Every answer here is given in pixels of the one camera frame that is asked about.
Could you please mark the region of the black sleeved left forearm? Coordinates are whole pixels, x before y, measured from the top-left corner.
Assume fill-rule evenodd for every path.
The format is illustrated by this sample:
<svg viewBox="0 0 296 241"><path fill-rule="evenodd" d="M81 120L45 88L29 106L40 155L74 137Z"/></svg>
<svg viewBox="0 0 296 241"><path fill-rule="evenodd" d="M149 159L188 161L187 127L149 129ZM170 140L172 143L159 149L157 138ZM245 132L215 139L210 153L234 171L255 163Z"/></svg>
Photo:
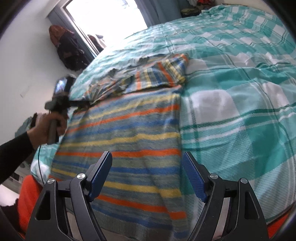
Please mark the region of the black sleeved left forearm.
<svg viewBox="0 0 296 241"><path fill-rule="evenodd" d="M1 145L0 162L2 184L34 152L27 132Z"/></svg>

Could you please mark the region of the person left hand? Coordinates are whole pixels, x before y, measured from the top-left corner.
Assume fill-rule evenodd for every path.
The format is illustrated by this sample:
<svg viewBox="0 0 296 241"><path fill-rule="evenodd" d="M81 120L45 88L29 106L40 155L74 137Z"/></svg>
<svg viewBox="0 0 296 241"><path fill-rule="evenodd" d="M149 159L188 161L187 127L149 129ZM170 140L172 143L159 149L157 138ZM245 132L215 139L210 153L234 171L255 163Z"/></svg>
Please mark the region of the person left hand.
<svg viewBox="0 0 296 241"><path fill-rule="evenodd" d="M57 112L44 114L36 126L27 131L32 147L36 149L38 146L47 143L51 121L60 122L56 131L58 136L62 136L66 132L67 120L68 116L65 117Z"/></svg>

